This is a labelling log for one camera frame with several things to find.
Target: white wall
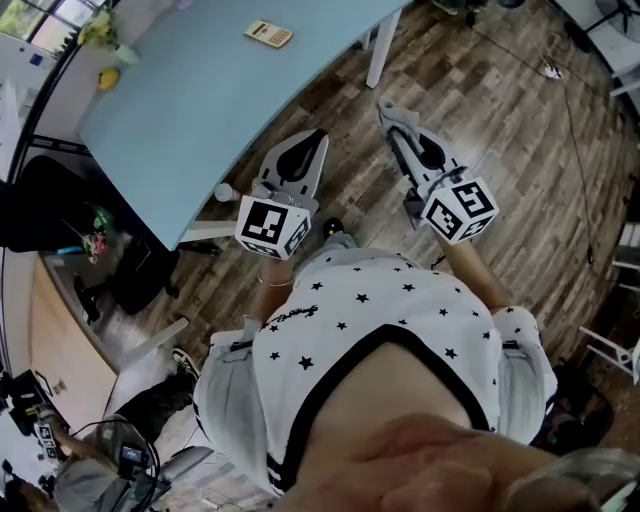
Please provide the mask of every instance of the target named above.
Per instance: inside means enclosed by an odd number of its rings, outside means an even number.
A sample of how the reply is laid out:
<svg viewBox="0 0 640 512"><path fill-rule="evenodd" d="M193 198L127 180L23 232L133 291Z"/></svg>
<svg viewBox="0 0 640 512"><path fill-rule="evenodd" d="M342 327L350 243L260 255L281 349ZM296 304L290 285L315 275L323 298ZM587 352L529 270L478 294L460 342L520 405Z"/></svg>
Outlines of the white wall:
<svg viewBox="0 0 640 512"><path fill-rule="evenodd" d="M41 475L53 471L54 467L49 461L38 460L42 449L36 438L23 436L7 411L0 414L0 439L0 462L8 460L13 466L13 472L23 480L38 485ZM0 490L4 492L2 478Z"/></svg>
<svg viewBox="0 0 640 512"><path fill-rule="evenodd" d="M14 253L5 249L4 258L4 302L0 306L4 308L9 370L16 377L31 368L29 317L36 253Z"/></svg>
<svg viewBox="0 0 640 512"><path fill-rule="evenodd" d="M34 58L41 57L37 65ZM40 89L55 59L40 48L0 32L0 83L11 78L17 88Z"/></svg>

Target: person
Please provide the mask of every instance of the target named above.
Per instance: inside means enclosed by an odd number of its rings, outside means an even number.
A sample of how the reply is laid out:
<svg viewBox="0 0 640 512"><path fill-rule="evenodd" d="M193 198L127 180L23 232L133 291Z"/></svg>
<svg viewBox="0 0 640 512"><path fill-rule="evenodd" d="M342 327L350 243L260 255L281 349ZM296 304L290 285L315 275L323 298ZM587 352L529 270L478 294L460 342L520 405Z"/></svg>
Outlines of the person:
<svg viewBox="0 0 640 512"><path fill-rule="evenodd" d="M131 474L124 474L122 447L144 453L147 466L151 466L154 461L151 449L164 425L176 412L193 403L199 370L185 351L174 348L172 353L176 373L138 393L114 415L99 422L85 438L70 435L59 417L49 415L45 421L50 423L55 440L72 453L56 476L53 499L30 483L17 481L10 486L13 510L135 510L149 493L152 480L146 476L145 468L132 468Z"/></svg>
<svg viewBox="0 0 640 512"><path fill-rule="evenodd" d="M454 277L324 231L297 278L265 263L241 337L211 347L194 402L212 443L301 510L491 501L549 463L522 446L557 385L536 320L471 243L440 240Z"/></svg>

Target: sneaker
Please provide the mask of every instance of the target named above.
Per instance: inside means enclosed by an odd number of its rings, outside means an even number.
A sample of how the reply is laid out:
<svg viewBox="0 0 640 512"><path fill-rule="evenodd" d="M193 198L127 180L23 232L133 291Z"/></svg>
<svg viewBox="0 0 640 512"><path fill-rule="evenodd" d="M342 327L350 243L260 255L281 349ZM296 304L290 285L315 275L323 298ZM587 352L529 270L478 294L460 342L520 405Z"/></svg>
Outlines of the sneaker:
<svg viewBox="0 0 640 512"><path fill-rule="evenodd" d="M331 217L327 222L322 226L322 234L324 235L324 239L326 240L331 235L335 235L336 233L340 233L344 231L344 225L337 217Z"/></svg>
<svg viewBox="0 0 640 512"><path fill-rule="evenodd" d="M178 365L179 372L184 372L187 375L193 375L196 380L200 378L200 370L196 366L196 363L193 361L191 356L184 350L182 350L181 348L174 348L171 351L171 355L173 356L173 360Z"/></svg>
<svg viewBox="0 0 640 512"><path fill-rule="evenodd" d="M440 9L442 9L444 12L446 12L450 16L457 16L458 15L458 9L456 9L454 7L449 7L449 6L439 2L438 0L431 0L431 2L433 3L433 5L435 5L436 7L439 7Z"/></svg>

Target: flower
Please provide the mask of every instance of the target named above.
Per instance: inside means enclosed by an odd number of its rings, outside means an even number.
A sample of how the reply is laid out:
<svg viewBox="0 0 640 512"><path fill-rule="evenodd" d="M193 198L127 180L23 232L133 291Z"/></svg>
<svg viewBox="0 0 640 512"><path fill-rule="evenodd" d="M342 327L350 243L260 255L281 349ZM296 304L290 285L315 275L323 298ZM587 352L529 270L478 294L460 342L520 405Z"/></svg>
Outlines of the flower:
<svg viewBox="0 0 640 512"><path fill-rule="evenodd" d="M118 46L118 34L115 28L113 10L103 7L82 27L78 34L78 44L91 44L115 48Z"/></svg>

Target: wooden floor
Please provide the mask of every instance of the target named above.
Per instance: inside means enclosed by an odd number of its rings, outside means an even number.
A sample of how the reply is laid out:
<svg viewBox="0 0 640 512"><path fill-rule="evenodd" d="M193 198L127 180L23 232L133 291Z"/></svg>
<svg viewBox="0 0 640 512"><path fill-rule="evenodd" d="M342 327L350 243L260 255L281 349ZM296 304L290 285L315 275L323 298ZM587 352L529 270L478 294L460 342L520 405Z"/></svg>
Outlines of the wooden floor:
<svg viewBox="0 0 640 512"><path fill-rule="evenodd" d="M376 104L385 98L420 112L423 126L452 144L457 160L485 179L500 206L476 242L480 253L514 301L537 316L549 354L568 356L576 349L576 327L589 323L611 285L622 200L640 163L638 135L619 100L608 97L602 65L566 39L559 13L544 0L529 0L518 12L492 6L478 18L471 30L426 2L406 9L375 90L364 84L370 51L348 50L273 121L228 182L248 191L270 147L323 128L331 142L319 220L339 216L360 245L401 251L428 268L440 253L430 230L413 231L404 213L408 185L384 143ZM564 81L546 79L519 60L542 71L540 54L549 45ZM584 167L593 265L566 101ZM233 215L233 206L210 201L200 218ZM312 233L298 261L319 244ZM135 345L184 316L191 323L179 344L202 361L212 333L241 324L256 285L259 258L234 240L221 245L219 257L181 255L177 300L161 294L135 317L107 305L98 326L103 339Z"/></svg>

